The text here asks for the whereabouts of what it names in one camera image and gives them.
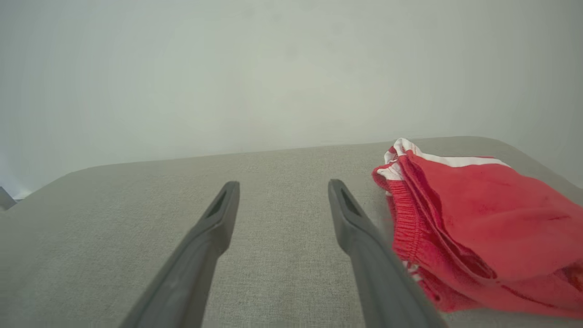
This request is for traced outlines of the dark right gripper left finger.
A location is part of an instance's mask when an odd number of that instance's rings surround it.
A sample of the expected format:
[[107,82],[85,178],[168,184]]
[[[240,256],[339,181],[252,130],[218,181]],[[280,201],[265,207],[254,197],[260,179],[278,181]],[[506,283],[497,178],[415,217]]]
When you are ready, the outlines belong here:
[[230,247],[240,183],[228,181],[123,320],[122,328],[200,328],[217,260]]

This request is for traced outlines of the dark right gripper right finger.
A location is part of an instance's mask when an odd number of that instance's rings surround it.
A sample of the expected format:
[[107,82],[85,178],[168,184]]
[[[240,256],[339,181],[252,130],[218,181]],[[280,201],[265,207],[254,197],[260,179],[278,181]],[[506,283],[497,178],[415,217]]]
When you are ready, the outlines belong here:
[[337,241],[350,258],[368,328],[445,328],[398,256],[343,181],[327,185]]

